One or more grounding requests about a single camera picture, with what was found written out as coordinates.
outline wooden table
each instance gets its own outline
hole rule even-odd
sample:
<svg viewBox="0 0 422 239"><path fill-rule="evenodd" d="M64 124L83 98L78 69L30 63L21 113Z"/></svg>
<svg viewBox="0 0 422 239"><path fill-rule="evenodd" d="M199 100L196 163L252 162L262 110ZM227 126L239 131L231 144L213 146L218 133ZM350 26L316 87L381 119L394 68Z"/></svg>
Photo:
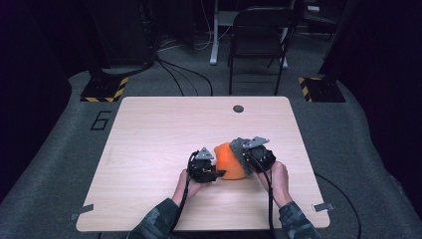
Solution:
<svg viewBox="0 0 422 239"><path fill-rule="evenodd" d="M242 106L235 113L234 106ZM171 197L193 151L237 137L268 138L289 170L290 191L315 227L326 227L310 160L292 107L283 97L131 97L121 102L81 214L80 231L130 231ZM274 224L281 228L277 205ZM186 202L175 230L268 229L268 194L256 175L217 179Z"/></svg>

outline forearm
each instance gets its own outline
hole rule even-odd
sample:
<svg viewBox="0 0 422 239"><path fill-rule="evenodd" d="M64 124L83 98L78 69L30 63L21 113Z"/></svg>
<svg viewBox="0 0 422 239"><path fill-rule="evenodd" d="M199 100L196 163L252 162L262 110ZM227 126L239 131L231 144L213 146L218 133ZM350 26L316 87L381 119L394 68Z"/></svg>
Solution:
<svg viewBox="0 0 422 239"><path fill-rule="evenodd" d="M173 200L165 199L145 215L127 239L165 238L171 230L177 210L178 206Z"/></svg>
<svg viewBox="0 0 422 239"><path fill-rule="evenodd" d="M280 221L282 222L283 231L290 239L319 239L321 236L305 217L301 208L295 201L280 208Z"/></svg>

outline yellow and black hazard tape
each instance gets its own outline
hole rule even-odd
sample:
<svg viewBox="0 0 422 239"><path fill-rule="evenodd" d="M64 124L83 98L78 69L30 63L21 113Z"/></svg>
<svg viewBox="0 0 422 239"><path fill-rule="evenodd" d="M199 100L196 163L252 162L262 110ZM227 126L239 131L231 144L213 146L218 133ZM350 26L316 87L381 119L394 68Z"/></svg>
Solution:
<svg viewBox="0 0 422 239"><path fill-rule="evenodd" d="M302 93L304 94L305 100L307 102L312 102L313 99L311 98L310 91L308 90L307 84L305 80L320 80L320 78L299 78L299 83L301 84Z"/></svg>
<svg viewBox="0 0 422 239"><path fill-rule="evenodd" d="M109 97L109 98L81 97L81 102L92 102L92 103L117 102L118 99L120 99L121 94L123 94L123 90L124 90L124 87L126 86L127 81L128 81L128 78L124 78L123 80L121 80L120 84L118 85L118 89L115 92L113 97Z"/></svg>

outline black cable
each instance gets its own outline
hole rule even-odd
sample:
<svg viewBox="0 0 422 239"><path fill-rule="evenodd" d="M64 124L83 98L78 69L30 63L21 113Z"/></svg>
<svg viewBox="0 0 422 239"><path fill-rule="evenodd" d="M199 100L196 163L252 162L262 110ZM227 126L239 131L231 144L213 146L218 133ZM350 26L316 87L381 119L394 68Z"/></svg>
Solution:
<svg viewBox="0 0 422 239"><path fill-rule="evenodd" d="M271 179L268 177L267 172L264 170L263 166L261 165L261 163L258 162L258 160L255 157L252 157L258 164L258 166L260 167L261 171L264 173L264 176L267 180L267 184L268 184L268 223L270 225L270 232L272 237L275 239L276 238L276 231L274 230L274 224L273 224L273 200L274 200L274 195L273 195L273 187L272 187L272 183L273 183L273 172L272 169L270 168L270 173L271 173Z"/></svg>
<svg viewBox="0 0 422 239"><path fill-rule="evenodd" d="M181 72L179 72L176 69L174 69L174 67L172 67L170 65L167 65L166 63L163 63L163 64L166 65L166 67L171 68L171 70L173 70L174 72L178 73L180 76L182 76L189 83L189 85L193 88L193 90L196 93L196 96L199 97L198 90L196 90L195 86L193 86L192 82L189 81L189 79L187 79L187 77L184 74L182 74Z"/></svg>
<svg viewBox="0 0 422 239"><path fill-rule="evenodd" d="M189 190L188 190L189 189L189 182L190 182L189 164L192 161L193 157L196 154L198 154L198 152L199 151L192 152L192 154L189 157L189 160L188 160L188 163L187 163L187 167L186 167L186 184L185 184L185 188L184 188L184 191L183 191L182 201L180 202L180 206L179 206L179 209L177 210L176 217L174 218L173 224L171 225L170 231L168 231L168 233L172 232L173 229L176 227L177 222L179 221L180 216L182 214L183 207L184 207L184 204L186 202L187 195L189 193Z"/></svg>
<svg viewBox="0 0 422 239"><path fill-rule="evenodd" d="M191 70L189 70L189 69L186 69L186 68L183 68L183 67L180 67L180 66L174 65L174 64L169 63L169 62L167 62L167 61L165 61L165 60L159 59L158 57L157 57L156 61L157 61L157 62L159 62L159 63L160 63L160 62L161 62L161 63L165 63L165 64L167 64L167 65L169 65L169 66L172 66L172 67L175 67L175 68L178 68L178 69L184 70L184 71L186 71L186 72L190 72L190 73L192 73L192 74L195 74L195 75L197 75L197 76L201 77L202 79L204 79L204 80L208 83L208 85L209 85L209 87L210 87L210 96L211 96L211 97L212 97L212 96L214 96L214 91L213 91L213 88L212 88L211 82L210 82L210 80L209 80L208 78L206 78L205 76L203 76L203 75L201 75L201 74L199 74L199 73L197 73L197 72L191 71Z"/></svg>
<svg viewBox="0 0 422 239"><path fill-rule="evenodd" d="M162 64L162 63L161 63L161 61L157 61L157 62L159 63L159 65L161 65L161 67L162 67L165 71L167 71L167 72L168 72L168 74L170 74L170 75L171 75L171 77L173 77L174 82L177 84L177 87L179 88L180 94L182 95L182 97L184 97L183 91L182 91L182 89L180 88L180 84L177 82L176 77L174 77L174 75L173 75L170 71L168 71L168 69L164 66L164 64Z"/></svg>
<svg viewBox="0 0 422 239"><path fill-rule="evenodd" d="M324 176L320 175L319 173L314 172L314 174L317 177L319 177L319 178L325 180L326 182L328 182L329 184L331 184L331 186L333 186L335 189L337 189L344 196L344 198L347 200L348 204L350 205L351 209L354 212L354 215L356 216L356 220L357 220L357 239L360 239L360 236L361 236L361 233L362 233L362 225L361 225L361 222L360 222L359 214L357 213L357 210L354 207L353 203L351 202L350 198L348 198L348 196L337 185L335 185L333 182L331 182L330 180L328 180Z"/></svg>

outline dark background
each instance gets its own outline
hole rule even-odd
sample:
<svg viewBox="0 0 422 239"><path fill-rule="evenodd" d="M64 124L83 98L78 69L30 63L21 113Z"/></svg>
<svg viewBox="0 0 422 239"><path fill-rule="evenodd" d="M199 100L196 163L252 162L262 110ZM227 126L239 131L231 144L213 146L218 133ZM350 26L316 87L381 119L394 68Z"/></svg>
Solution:
<svg viewBox="0 0 422 239"><path fill-rule="evenodd" d="M185 35L203 31L199 1L183 1L186 4L179 6L192 8L183 11L192 14L186 19L194 25L185 26ZM165 12L165 2L160 0L154 6L153 17L159 29L165 29L160 15L176 13ZM234 2L220 6L230 9ZM137 6L139 3L152 7L150 1L130 2ZM204 5L212 24L213 1L204 0ZM337 76L361 103L386 169L401 182L420 217L421 10L422 2L416 0L349 0L332 49L320 69L322 74ZM68 78L90 66L110 67L96 17L82 0L1 1L1 200L66 107L72 90ZM138 37L146 38L144 33ZM148 46L145 42L141 52Z"/></svg>

